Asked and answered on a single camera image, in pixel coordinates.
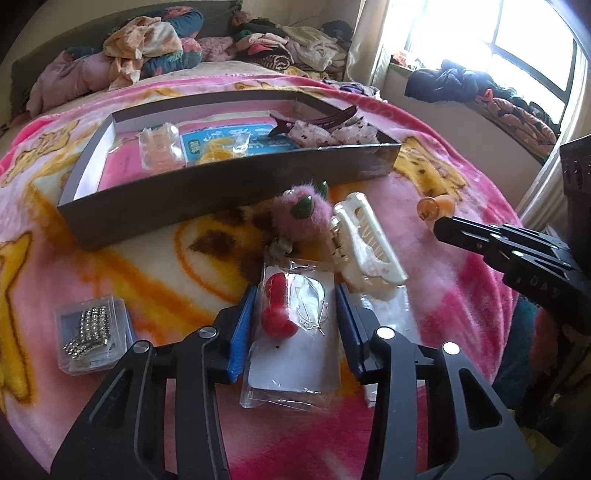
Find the headboard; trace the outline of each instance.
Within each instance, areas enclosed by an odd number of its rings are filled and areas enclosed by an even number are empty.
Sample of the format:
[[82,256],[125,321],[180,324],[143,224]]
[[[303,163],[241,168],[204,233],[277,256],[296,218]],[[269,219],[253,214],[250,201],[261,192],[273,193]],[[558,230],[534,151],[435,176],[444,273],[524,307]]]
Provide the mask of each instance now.
[[12,88],[10,94],[12,116],[15,117],[24,112],[33,84],[45,67],[62,50],[74,46],[101,48],[109,33],[121,28],[128,20],[140,15],[153,17],[154,15],[151,14],[175,5],[187,5],[203,14],[203,28],[197,38],[224,37],[230,35],[230,16],[233,12],[242,8],[242,0],[178,1],[144,5],[143,7],[131,8],[96,18],[52,38],[12,64]]

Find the window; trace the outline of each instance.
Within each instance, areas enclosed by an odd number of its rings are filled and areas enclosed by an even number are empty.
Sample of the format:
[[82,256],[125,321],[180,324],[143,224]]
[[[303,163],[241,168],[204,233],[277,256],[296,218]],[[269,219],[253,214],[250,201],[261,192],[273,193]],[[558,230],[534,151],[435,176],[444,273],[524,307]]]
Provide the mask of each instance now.
[[427,68],[449,59],[488,72],[562,123],[577,45],[546,0],[416,0],[401,8],[413,10],[405,48]]

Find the pink pom-pom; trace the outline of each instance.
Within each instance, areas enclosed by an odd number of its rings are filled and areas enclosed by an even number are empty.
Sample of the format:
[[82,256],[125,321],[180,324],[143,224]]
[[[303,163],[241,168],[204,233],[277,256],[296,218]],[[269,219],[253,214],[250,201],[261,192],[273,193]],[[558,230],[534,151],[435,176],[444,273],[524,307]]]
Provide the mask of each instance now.
[[[314,200],[312,214],[304,219],[294,218],[291,208],[308,195]],[[273,227],[291,242],[300,242],[318,238],[328,232],[332,208],[312,185],[302,185],[276,197],[271,213]]]

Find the white curtain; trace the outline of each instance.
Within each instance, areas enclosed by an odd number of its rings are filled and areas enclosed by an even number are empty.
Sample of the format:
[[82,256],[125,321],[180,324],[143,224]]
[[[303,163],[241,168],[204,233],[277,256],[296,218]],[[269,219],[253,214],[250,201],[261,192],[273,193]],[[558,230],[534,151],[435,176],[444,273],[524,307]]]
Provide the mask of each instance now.
[[363,2],[349,50],[345,78],[380,89],[384,86],[393,53],[389,41],[389,31],[395,28],[393,12],[391,0]]
[[561,236],[566,233],[567,206],[559,148],[571,140],[591,134],[591,71],[580,49],[571,99],[564,118],[566,122],[563,122],[563,133],[557,145],[517,206],[517,213],[525,227],[542,231],[550,226]]

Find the floral blanket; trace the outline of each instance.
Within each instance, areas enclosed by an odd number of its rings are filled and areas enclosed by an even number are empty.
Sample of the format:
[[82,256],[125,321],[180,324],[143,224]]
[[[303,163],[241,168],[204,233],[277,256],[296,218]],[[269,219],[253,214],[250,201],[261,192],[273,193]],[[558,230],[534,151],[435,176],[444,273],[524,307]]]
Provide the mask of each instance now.
[[[436,132],[392,105],[301,77],[228,75],[133,86],[32,121],[0,161],[0,407],[46,469],[103,377],[70,377],[58,369],[53,309],[112,293],[125,300],[140,338],[178,341],[212,322],[239,300],[249,280],[259,278],[262,249],[272,235],[263,203],[84,252],[56,209],[61,190],[109,113],[236,89],[300,89],[339,107],[355,104],[370,123],[404,141],[388,177],[332,186],[330,200],[366,193],[410,277],[408,295],[423,342],[454,341],[487,379],[495,377],[516,294],[481,257],[437,242],[415,209],[424,194],[450,193],[462,217],[514,224],[518,218],[492,182]],[[309,255],[313,246],[298,252]],[[346,367],[339,398],[326,414],[274,406],[245,410],[239,391],[239,385],[218,388],[232,478],[359,477],[373,411]],[[173,434],[167,431],[169,440]],[[421,417],[423,464],[425,438]],[[167,466],[174,470],[172,448],[168,442]]]

